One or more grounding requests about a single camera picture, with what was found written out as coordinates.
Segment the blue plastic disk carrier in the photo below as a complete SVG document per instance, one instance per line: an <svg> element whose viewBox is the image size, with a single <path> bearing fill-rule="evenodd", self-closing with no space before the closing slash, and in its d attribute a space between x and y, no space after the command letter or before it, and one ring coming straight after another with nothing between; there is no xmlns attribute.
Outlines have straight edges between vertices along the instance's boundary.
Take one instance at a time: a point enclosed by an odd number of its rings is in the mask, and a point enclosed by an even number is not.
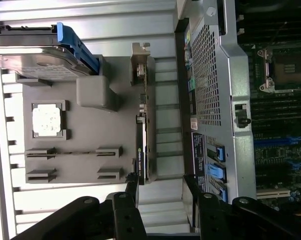
<svg viewBox="0 0 301 240"><path fill-rule="evenodd" d="M70 27L58 22L52 25L53 32L56 33L57 42L63 47L71 49L72 54L97 75L100 73L100 62L94 57L75 31Z"/></svg>

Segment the blue expansion slot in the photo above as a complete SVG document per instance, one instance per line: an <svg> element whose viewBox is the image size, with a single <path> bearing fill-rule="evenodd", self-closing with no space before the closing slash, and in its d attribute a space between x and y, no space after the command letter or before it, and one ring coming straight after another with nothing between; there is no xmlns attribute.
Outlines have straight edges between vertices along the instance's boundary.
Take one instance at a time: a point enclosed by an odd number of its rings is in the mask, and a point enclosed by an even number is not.
<svg viewBox="0 0 301 240"><path fill-rule="evenodd" d="M301 143L300 137L284 137L278 139L263 139L263 140L254 140L254 145L258 147L266 146L286 146L286 145L298 145Z"/></svg>

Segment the black case lock knob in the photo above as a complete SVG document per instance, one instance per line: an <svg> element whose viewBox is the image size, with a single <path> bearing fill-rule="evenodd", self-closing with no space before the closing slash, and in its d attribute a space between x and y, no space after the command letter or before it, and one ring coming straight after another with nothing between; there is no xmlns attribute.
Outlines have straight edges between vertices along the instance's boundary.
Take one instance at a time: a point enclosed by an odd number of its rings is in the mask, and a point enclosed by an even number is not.
<svg viewBox="0 0 301 240"><path fill-rule="evenodd" d="M246 128L251 124L252 120L248 117L248 109L246 104L236 104L235 121L238 128Z"/></svg>

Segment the silver CPU chip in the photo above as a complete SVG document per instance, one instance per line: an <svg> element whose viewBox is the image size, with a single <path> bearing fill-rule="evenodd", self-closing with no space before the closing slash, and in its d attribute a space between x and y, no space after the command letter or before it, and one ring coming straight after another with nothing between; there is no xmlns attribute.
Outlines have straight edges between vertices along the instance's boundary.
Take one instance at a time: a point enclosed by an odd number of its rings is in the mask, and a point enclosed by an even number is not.
<svg viewBox="0 0 301 240"><path fill-rule="evenodd" d="M57 136L61 122L61 110L55 104L39 104L32 111L33 131L40 137Z"/></svg>

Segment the grey parts rack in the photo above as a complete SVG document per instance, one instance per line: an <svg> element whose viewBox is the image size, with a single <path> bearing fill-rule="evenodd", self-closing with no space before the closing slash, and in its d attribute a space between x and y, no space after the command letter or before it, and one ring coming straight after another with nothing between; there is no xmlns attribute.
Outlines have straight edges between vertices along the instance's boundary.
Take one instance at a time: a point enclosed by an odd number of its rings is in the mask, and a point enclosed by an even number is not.
<svg viewBox="0 0 301 240"><path fill-rule="evenodd" d="M123 183L137 173L136 115L131 56L102 57L100 75L23 85L25 181L28 184ZM146 62L147 181L157 177L155 60ZM57 136L33 131L33 109L61 110Z"/></svg>

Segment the CPU socket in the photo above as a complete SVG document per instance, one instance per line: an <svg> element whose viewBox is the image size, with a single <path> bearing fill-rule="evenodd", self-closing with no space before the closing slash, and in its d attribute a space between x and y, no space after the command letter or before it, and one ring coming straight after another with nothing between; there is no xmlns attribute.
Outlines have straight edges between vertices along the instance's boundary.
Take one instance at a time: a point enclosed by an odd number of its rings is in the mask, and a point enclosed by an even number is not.
<svg viewBox="0 0 301 240"><path fill-rule="evenodd" d="M301 43L275 45L257 51L262 59L262 84L267 94L301 92Z"/></svg>

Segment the white expansion slot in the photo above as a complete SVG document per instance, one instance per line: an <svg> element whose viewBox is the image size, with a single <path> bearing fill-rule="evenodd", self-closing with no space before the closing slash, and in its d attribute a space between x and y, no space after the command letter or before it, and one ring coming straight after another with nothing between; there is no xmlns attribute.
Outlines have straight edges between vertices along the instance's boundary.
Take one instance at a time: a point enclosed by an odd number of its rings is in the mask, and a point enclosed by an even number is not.
<svg viewBox="0 0 301 240"><path fill-rule="evenodd" d="M291 191L286 188L260 189L256 191L256 198L258 200L286 198L289 197L290 195L291 195Z"/></svg>

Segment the blue card retention clip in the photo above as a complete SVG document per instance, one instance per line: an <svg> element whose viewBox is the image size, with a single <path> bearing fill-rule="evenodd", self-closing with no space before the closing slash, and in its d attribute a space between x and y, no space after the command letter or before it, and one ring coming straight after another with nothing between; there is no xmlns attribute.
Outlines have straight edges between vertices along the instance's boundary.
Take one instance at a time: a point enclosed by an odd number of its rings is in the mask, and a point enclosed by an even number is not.
<svg viewBox="0 0 301 240"><path fill-rule="evenodd" d="M219 190L219 196L220 198L225 202L228 203L228 189L227 187L222 183L222 182L218 182L218 190Z"/></svg>
<svg viewBox="0 0 301 240"><path fill-rule="evenodd" d="M224 183L227 181L226 167L219 163L207 163L206 164L206 173L223 181Z"/></svg>
<svg viewBox="0 0 301 240"><path fill-rule="evenodd" d="M226 160L226 152L225 152L225 147L223 145L216 145L215 146L216 149L216 158L220 161L220 162L225 162Z"/></svg>

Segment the open black PC case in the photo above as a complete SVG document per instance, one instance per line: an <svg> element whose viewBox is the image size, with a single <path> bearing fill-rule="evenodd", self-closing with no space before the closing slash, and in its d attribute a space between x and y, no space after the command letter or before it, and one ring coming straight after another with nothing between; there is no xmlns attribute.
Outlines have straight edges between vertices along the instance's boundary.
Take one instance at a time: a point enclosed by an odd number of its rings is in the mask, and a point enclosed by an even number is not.
<svg viewBox="0 0 301 240"><path fill-rule="evenodd" d="M248 56L238 44L235 0L186 0L177 12L175 48L179 88L184 175L193 175L200 190L219 196L218 182L227 187L228 203L238 197L257 199L252 126L239 128L235 105L246 104L251 115ZM225 162L216 156L224 146ZM206 164L226 167L226 182L207 174ZM191 207L182 202L191 238ZM301 206L275 209L301 222Z"/></svg>

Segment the silver hard disk drive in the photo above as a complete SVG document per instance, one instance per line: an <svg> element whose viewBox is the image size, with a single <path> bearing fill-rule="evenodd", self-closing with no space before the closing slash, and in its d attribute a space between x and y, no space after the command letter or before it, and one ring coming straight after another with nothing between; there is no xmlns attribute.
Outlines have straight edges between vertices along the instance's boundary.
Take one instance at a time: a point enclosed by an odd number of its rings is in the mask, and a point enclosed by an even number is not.
<svg viewBox="0 0 301 240"><path fill-rule="evenodd" d="M51 27L0 25L0 68L26 78L46 81L74 81L78 61L58 43L58 31Z"/></svg>

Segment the green motherboard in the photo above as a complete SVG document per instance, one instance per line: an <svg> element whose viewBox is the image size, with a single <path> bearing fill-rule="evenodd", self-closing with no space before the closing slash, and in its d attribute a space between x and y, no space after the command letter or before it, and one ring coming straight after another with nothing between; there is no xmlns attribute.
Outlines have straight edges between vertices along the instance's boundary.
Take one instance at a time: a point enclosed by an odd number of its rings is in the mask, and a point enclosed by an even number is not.
<svg viewBox="0 0 301 240"><path fill-rule="evenodd" d="M237 42L248 57L254 140L301 137L301 92L265 93L257 51L301 44L301 0L235 0ZM301 206L301 143L254 145L256 190L288 189L289 197L259 199L277 209Z"/></svg>

